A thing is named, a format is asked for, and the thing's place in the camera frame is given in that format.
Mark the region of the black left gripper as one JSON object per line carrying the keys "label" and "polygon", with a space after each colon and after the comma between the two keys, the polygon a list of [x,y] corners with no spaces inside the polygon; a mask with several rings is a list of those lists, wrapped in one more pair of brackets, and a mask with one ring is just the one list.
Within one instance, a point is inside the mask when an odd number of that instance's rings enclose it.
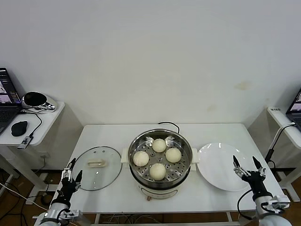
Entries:
{"label": "black left gripper", "polygon": [[81,187],[82,171],[78,173],[75,181],[72,179],[72,170],[76,159],[72,159],[67,167],[63,169],[61,175],[62,188],[58,190],[58,196],[53,200],[53,203],[63,203],[70,205],[72,194]]}

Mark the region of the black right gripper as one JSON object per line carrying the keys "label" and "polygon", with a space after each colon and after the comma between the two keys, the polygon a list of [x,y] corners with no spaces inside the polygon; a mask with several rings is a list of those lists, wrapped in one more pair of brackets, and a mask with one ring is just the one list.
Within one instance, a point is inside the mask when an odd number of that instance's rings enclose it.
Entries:
{"label": "black right gripper", "polygon": [[233,164],[235,173],[242,178],[243,181],[247,182],[250,185],[250,188],[253,192],[252,199],[256,200],[257,198],[263,196],[270,196],[270,192],[267,191],[263,181],[265,180],[265,168],[262,167],[261,163],[253,157],[253,162],[257,171],[247,172],[243,167],[240,166],[238,159],[233,156]]}

